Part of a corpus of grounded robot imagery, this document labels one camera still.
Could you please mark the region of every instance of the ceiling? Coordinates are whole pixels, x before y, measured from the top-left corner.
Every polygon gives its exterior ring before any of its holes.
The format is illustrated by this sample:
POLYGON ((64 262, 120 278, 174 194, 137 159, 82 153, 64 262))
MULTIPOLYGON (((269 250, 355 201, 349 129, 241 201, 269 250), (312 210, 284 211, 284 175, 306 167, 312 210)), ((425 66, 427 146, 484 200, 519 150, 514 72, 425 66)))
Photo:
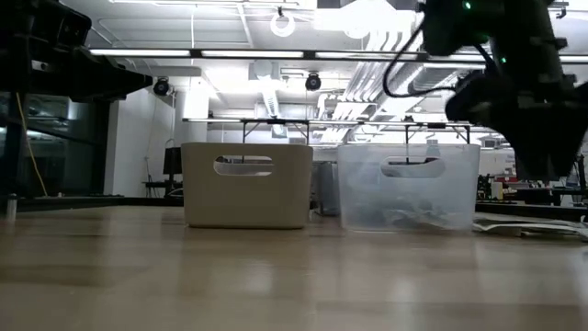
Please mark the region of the ceiling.
MULTIPOLYGON (((271 20, 276 13, 275 8, 260 9, 245 6, 240 15, 238 7, 114 4, 109 0, 63 0, 62 2, 92 18, 95 30, 90 33, 87 41, 92 48, 364 50, 369 43, 369 37, 350 38, 349 31, 345 33, 342 30, 315 29, 315 24, 317 26, 321 24, 317 23, 318 18, 315 19, 317 11, 312 9, 288 11, 296 17, 295 29, 290 36, 283 38, 272 32, 270 28, 271 20)), ((396 5, 397 8, 405 8, 412 7, 416 0, 388 0, 388 2, 396 5)), ((569 0, 569 2, 574 6, 583 4, 582 0, 569 0)), ((314 3, 312 1, 301 3, 304 6, 316 7, 316 0, 314 3)), ((345 3, 352 5, 354 2, 345 1, 345 3)), ((352 14, 360 16, 361 13, 357 12, 356 8, 354 10, 352 14)), ((351 17, 354 19, 348 19, 343 24, 357 25, 360 20, 355 19, 356 16, 351 17)), ((385 16, 373 17, 366 22, 372 20, 400 25, 399 22, 385 16)), ((588 52, 588 14, 570 12, 564 19, 554 18, 553 24, 556 36, 568 39, 569 47, 562 52, 588 52)), ((285 23, 278 21, 277 26, 283 28, 285 23)), ((263 102, 262 94, 248 86, 250 63, 250 61, 220 60, 136 60, 133 63, 124 64, 131 69, 136 68, 143 72, 148 72, 157 66, 200 67, 216 89, 217 97, 210 100, 210 108, 215 112, 222 112, 225 109, 251 109, 255 103, 263 102)), ((337 88, 345 88, 356 74, 357 68, 357 63, 345 62, 284 61, 279 65, 282 68, 319 72, 327 86, 337 88)), ((372 74, 381 74, 382 71, 383 69, 374 70, 372 74)), ((588 80, 588 68, 574 66, 565 68, 565 71, 577 74, 581 81, 588 80)), ((316 105, 321 93, 306 92, 304 82, 303 77, 291 77, 288 83, 277 91, 279 103, 316 105)), ((422 114, 443 113, 445 99, 439 95, 418 98, 406 104, 408 106, 402 113, 412 112, 414 106, 419 107, 422 114)))

